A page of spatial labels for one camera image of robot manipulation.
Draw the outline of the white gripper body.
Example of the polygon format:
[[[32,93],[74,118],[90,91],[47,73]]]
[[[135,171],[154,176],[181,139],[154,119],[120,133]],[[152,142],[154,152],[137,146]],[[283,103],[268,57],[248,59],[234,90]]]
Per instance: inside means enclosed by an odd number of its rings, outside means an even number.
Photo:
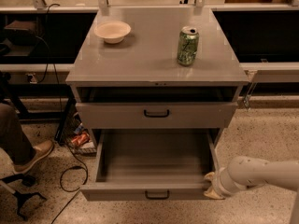
[[[220,168],[212,181],[212,187],[218,195],[227,198],[246,189],[242,174],[232,168]]]

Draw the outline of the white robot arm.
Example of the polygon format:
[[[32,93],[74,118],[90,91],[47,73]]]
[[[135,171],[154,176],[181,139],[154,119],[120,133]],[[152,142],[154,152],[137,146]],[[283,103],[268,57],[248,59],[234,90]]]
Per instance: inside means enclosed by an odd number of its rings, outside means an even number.
[[[226,167],[206,174],[204,179],[210,183],[204,195],[216,200],[264,185],[295,191],[290,224],[299,222],[299,161],[267,161],[237,156]]]

